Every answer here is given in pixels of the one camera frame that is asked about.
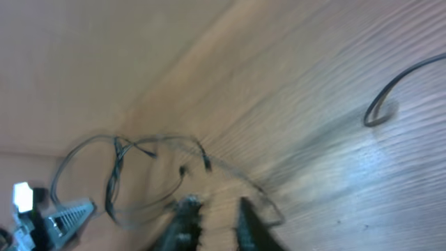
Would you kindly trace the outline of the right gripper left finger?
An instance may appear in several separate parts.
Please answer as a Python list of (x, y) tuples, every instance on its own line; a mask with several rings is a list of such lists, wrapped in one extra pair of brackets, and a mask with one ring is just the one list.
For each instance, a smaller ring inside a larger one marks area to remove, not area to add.
[(178, 203), (175, 216), (164, 232), (149, 247), (150, 251), (197, 251), (202, 233), (203, 203), (188, 195)]

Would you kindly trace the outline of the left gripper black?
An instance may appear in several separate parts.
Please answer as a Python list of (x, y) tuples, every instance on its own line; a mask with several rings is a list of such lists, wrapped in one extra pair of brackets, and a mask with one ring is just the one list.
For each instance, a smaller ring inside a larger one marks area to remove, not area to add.
[(27, 182), (13, 185), (12, 232), (1, 229), (2, 250), (60, 250), (76, 237), (95, 212), (90, 199), (55, 206), (48, 213), (41, 207), (47, 202), (45, 188), (31, 187)]

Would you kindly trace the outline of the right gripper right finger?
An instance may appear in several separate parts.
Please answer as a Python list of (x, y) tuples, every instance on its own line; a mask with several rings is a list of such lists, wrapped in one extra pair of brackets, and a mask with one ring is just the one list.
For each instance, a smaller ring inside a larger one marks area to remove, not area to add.
[(285, 251), (270, 234), (246, 197), (240, 198), (235, 232), (239, 251)]

